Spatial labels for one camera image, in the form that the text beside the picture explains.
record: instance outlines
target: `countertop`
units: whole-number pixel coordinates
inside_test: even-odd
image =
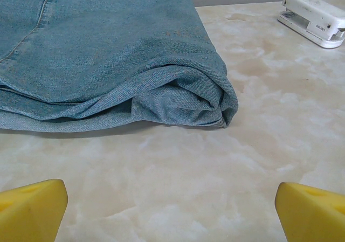
[[[345,194],[345,44],[280,24],[280,2],[197,10],[238,95],[229,128],[0,131],[0,190],[64,180],[57,242],[283,242],[280,182]]]

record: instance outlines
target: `denim fabric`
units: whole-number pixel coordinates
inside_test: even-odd
[[[226,66],[191,0],[0,0],[0,128],[226,127]]]

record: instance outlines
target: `jeans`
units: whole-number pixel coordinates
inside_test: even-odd
[[[191,0],[0,0],[0,128],[227,127],[226,66]]]

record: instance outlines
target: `patterned fabric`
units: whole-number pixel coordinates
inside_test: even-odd
[[[191,0],[1,0],[0,20],[0,128],[225,127],[237,111]]]

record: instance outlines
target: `marble countertop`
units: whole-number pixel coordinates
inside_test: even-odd
[[[0,190],[63,179],[57,242],[285,241],[280,182],[345,193],[345,45],[314,45],[277,21],[283,9],[197,9],[238,94],[229,128],[1,130]]]

